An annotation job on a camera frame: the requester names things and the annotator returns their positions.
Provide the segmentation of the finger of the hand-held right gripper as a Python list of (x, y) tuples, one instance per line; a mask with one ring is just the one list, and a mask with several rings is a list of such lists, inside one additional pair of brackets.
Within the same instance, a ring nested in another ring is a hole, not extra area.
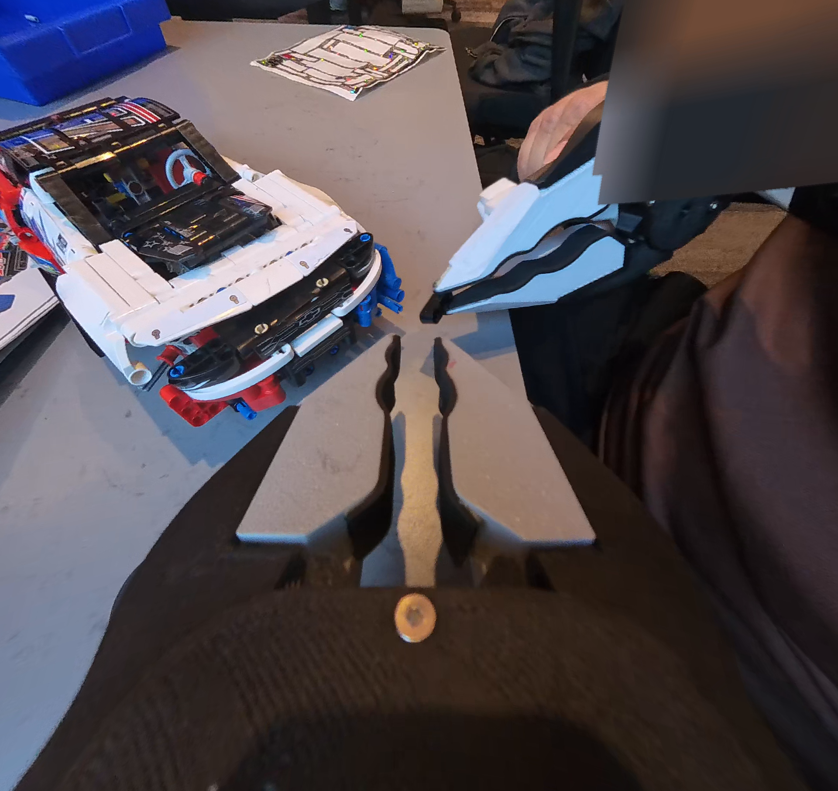
[(531, 251), (550, 230), (577, 219), (615, 220), (618, 206), (599, 202), (602, 177), (590, 159), (554, 184), (502, 179), (480, 195), (483, 222), (451, 257), (434, 290), (451, 292), (489, 277), (508, 258)]
[(606, 230), (552, 230), (532, 250), (514, 254), (490, 275), (434, 292), (422, 323), (463, 312), (547, 305), (623, 267), (627, 244)]

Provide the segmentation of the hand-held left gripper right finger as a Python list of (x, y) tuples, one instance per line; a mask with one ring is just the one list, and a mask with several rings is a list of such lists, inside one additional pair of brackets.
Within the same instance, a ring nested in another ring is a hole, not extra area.
[(596, 534), (529, 401), (437, 338), (437, 507), (455, 566), (593, 545)]

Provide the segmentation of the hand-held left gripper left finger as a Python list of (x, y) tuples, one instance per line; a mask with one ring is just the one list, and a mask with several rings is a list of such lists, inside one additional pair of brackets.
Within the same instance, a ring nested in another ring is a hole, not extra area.
[(246, 544), (362, 560), (392, 521), (397, 335), (382, 339), (300, 404), (236, 530)]

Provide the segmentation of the toy brick race car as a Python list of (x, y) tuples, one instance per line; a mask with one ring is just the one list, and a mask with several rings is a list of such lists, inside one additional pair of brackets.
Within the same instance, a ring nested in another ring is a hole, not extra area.
[(191, 426), (251, 420), (405, 293), (319, 189), (222, 156), (147, 97), (2, 130), (2, 269), (22, 255), (82, 337)]

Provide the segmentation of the grey desk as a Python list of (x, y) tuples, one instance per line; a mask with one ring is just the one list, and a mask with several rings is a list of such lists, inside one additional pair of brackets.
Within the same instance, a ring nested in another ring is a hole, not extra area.
[[(431, 587), (456, 578), (433, 492), (433, 341), (456, 342), (523, 391), (504, 313), (418, 320), (432, 283), (477, 226), (481, 185), (445, 31), (412, 30), (443, 52), (350, 103), (251, 66), (326, 27), (169, 21), (168, 50), (76, 100), (2, 100), (12, 126), (104, 95), (146, 95), (192, 120), (225, 156), (326, 192), (392, 255), (404, 312), (370, 336), (402, 336), (396, 381), (395, 508), (362, 584)], [(86, 676), (123, 583), (183, 504), (267, 426), (228, 410), (193, 429), (133, 389), (56, 321), (2, 362), (1, 784), (35, 760)]]

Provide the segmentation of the person's right hand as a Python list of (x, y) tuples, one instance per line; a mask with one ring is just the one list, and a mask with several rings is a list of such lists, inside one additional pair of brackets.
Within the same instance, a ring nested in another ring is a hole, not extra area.
[(560, 156), (584, 117), (602, 104), (608, 81), (602, 80), (567, 94), (544, 109), (531, 123), (519, 149), (517, 174), (525, 180)]

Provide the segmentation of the person's legs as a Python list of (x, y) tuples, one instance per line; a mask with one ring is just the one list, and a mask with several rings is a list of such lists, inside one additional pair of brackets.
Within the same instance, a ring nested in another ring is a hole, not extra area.
[(509, 320), (529, 402), (547, 409), (595, 449), (613, 386), (707, 289), (685, 272), (646, 273), (550, 305), (512, 310)]

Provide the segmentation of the person's brown sweater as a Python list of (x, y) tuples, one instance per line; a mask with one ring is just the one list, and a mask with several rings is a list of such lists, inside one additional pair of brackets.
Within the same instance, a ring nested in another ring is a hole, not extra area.
[(837, 779), (836, 280), (836, 221), (787, 215), (615, 385), (600, 437), (813, 789)]

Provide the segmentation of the sticker sheet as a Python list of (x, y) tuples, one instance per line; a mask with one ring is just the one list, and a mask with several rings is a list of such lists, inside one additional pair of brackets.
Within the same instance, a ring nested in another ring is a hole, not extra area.
[(251, 66), (355, 101), (444, 47), (377, 26), (345, 25), (251, 61)]

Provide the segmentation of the open instruction booklet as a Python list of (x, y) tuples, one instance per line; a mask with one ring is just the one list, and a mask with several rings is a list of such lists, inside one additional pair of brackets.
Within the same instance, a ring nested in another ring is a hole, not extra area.
[(58, 304), (40, 263), (1, 219), (1, 349), (11, 348)]

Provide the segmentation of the blue plastic bin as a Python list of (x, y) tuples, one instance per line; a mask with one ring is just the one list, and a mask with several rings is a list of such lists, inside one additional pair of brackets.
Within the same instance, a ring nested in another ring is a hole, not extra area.
[(1, 96), (47, 105), (166, 47), (165, 0), (1, 0)]

